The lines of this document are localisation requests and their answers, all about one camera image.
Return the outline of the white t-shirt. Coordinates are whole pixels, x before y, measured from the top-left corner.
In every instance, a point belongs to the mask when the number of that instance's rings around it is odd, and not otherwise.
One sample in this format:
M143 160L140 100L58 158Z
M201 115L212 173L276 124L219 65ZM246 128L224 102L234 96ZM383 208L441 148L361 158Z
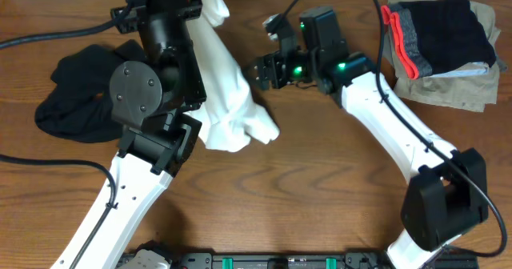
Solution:
M253 139L274 141L280 130L253 100L240 66L214 31L229 16L223 0L202 0L200 17L186 23L206 90L206 101L188 115L202 123L199 138L206 149L237 152Z

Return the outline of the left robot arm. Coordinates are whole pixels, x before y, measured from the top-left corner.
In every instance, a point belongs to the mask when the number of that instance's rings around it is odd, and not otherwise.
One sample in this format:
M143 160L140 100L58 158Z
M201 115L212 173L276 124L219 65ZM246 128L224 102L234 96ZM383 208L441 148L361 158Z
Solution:
M206 100L186 23L202 0L126 0L118 30L139 34L143 61L127 61L110 79L112 119L123 125L118 151L98 197L57 268L113 268L138 225L194 148Z

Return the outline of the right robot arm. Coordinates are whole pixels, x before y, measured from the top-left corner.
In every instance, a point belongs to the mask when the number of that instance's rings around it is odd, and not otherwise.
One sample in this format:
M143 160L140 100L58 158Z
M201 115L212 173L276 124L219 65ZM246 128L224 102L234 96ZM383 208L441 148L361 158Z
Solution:
M393 268L475 268L472 255L450 244L489 216L483 197L486 163L475 150L457 150L436 135L390 89L361 52L350 52L332 8L315 7L295 31L286 18L264 28L278 42L255 60L262 89L313 83L355 117L396 162L407 182L403 232L386 252Z

